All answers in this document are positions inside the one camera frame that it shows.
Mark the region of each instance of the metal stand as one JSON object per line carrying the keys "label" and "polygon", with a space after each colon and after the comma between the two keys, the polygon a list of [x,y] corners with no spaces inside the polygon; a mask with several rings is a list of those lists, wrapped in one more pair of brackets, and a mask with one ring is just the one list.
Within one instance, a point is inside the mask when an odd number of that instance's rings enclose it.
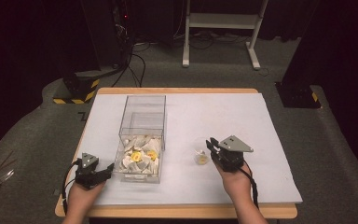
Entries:
{"label": "metal stand", "polygon": [[246,42],[251,57],[252,66],[255,70],[260,69],[260,63],[255,55],[255,41],[260,30],[261,22],[264,18],[267,3],[269,0],[262,0],[262,5],[257,15],[239,15],[239,14],[213,14],[213,13],[190,13],[190,0],[187,0],[186,8],[186,33],[183,50],[183,67],[190,66],[190,46],[189,32],[190,27],[208,27],[208,28],[228,28],[228,29],[253,29],[251,42]]}

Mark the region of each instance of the hand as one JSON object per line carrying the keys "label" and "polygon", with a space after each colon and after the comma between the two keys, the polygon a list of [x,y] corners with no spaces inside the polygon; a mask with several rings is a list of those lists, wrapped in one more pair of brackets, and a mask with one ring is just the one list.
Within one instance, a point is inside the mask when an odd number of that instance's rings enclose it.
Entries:
{"label": "hand", "polygon": [[[223,186],[225,187],[226,193],[234,202],[235,200],[252,200],[250,191],[251,191],[251,181],[243,173],[237,171],[234,173],[224,172],[220,166],[214,164],[217,168],[217,171],[222,176]],[[249,167],[246,163],[241,167],[243,171],[251,173]]]}
{"label": "hand", "polygon": [[[218,165],[216,165],[216,163],[214,165],[216,166],[219,174],[222,176],[225,191],[234,203],[239,223],[266,224],[267,221],[263,218],[262,214],[252,201],[250,192],[251,181],[249,178],[240,171],[236,171],[234,173],[224,172]],[[246,163],[241,167],[241,169],[248,175],[251,174],[251,171]]]}
{"label": "hand", "polygon": [[82,223],[84,217],[101,193],[105,183],[103,182],[93,189],[85,189],[81,185],[74,183],[69,191],[68,211],[63,223]]}

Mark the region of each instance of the transparent container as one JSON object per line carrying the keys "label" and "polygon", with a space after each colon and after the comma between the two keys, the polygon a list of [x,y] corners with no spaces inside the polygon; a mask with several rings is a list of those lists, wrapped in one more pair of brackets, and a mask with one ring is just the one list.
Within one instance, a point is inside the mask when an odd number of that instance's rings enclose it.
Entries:
{"label": "transparent container", "polygon": [[159,183],[165,150],[165,102],[165,95],[127,96],[114,170],[121,181]]}

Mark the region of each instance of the yellow and black hazard tape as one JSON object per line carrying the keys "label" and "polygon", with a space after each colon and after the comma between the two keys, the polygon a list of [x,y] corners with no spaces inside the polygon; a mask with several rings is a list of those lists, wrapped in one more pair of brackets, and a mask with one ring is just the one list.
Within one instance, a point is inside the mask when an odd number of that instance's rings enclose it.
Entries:
{"label": "yellow and black hazard tape", "polygon": [[98,85],[99,82],[100,82],[100,79],[94,80],[91,83],[89,89],[84,92],[82,97],[78,97],[78,98],[56,98],[56,97],[53,97],[53,101],[57,105],[66,105],[66,104],[82,105],[82,104],[87,104],[87,103],[90,102],[90,100],[94,96],[95,91],[97,89],[97,85]]}

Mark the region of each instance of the table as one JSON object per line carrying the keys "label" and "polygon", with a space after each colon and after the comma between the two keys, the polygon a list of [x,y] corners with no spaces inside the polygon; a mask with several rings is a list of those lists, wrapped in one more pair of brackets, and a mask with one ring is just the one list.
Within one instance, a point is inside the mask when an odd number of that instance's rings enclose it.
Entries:
{"label": "table", "polygon": [[[144,93],[257,93],[255,89],[217,88],[101,88],[98,95],[104,94],[144,94]],[[261,203],[260,211],[265,218],[294,218],[297,215],[295,203]],[[57,202],[55,213],[64,216],[62,198]],[[157,217],[157,218],[236,218],[232,204],[138,204],[138,205],[94,205],[89,217]]]}

